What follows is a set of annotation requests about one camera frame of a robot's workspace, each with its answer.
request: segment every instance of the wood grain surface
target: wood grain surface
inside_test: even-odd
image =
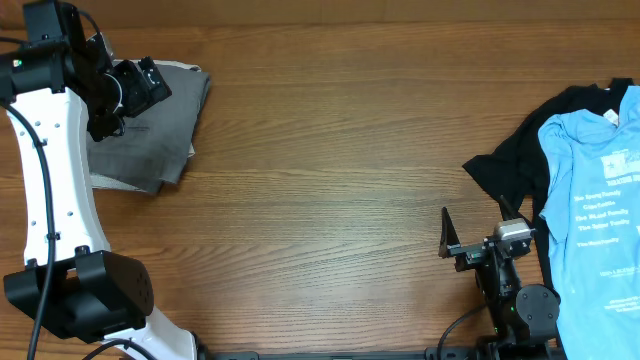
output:
[[[30,2],[33,0],[2,0],[0,29],[23,29],[22,5]],[[68,0],[66,2],[88,11],[103,29],[408,21],[637,20],[640,17],[640,2],[637,0]]]
[[[499,220],[461,165],[565,87],[637,76],[638,33],[633,21],[110,31],[119,57],[199,64],[214,86],[179,186],[96,191],[102,226],[145,263],[156,304],[214,351],[434,346],[482,301],[473,273],[437,256],[441,207],[467,244]],[[0,164],[6,274],[22,269],[27,227],[6,119]],[[541,281],[535,254],[517,267]],[[0,358],[23,358],[32,321],[4,297],[0,318]],[[449,341],[491,331],[483,314]],[[39,349],[94,346],[45,331]]]

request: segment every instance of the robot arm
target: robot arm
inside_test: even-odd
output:
[[[483,336],[463,356],[474,360],[564,359],[549,348],[557,336],[560,296],[543,285],[522,286],[515,260],[528,254],[535,229],[500,199],[503,221],[482,243],[462,246],[446,208],[442,209],[439,255],[456,259],[456,271],[476,271],[476,283],[489,309],[495,335]],[[437,349],[440,359],[442,345]]]
[[[102,34],[85,40],[75,6],[43,1],[25,5],[24,14],[29,42],[0,56],[0,101],[13,103],[44,144],[59,239],[55,261],[48,264],[39,158],[23,124],[9,114],[22,159],[28,235],[26,269],[4,278],[7,299],[35,318],[44,273],[51,267],[55,290],[42,326],[57,337],[86,343],[125,339],[157,359],[206,359],[196,337],[154,306],[144,265],[110,252],[89,177],[87,132],[94,141],[111,136],[123,116],[139,115],[170,96],[170,89],[150,58],[113,67]],[[118,347],[134,359],[146,358]]]

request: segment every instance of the wooden table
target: wooden table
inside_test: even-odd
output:
[[[119,57],[212,75],[179,186],[95,197],[113,250],[143,261],[156,304],[214,351],[436,345],[482,301],[473,272],[437,255],[440,209],[467,244],[499,220],[461,165],[565,87],[637,76],[640,58],[634,21],[107,33]],[[22,269],[27,220],[16,140],[1,120],[7,274]],[[541,281],[535,253],[517,266],[525,283]],[[4,297],[0,318],[0,357],[23,358],[32,321]],[[472,344],[490,331],[483,314],[448,341]],[[40,358],[94,347],[45,331]]]

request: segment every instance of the blue shirt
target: blue shirt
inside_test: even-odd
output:
[[[549,163],[551,276],[570,360],[640,359],[640,87],[620,114],[555,115],[538,131]]]

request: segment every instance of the gray towel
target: gray towel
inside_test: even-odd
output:
[[[191,138],[209,91],[209,74],[193,65],[156,64],[173,94],[137,118],[125,118],[122,137],[96,143],[87,136],[94,187],[157,193],[164,182],[178,183],[193,154]]]

